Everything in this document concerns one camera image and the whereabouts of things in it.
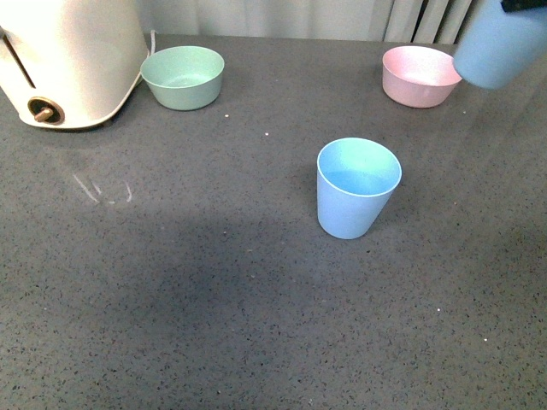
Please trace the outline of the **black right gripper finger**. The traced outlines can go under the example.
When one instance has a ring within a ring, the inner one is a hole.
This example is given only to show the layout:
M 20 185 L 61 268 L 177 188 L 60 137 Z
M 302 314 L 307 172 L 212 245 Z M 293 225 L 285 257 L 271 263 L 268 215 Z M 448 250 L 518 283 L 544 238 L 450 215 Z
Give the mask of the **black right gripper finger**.
M 506 13 L 514 13 L 530 9 L 545 8 L 547 6 L 547 0 L 502 0 L 501 4 Z

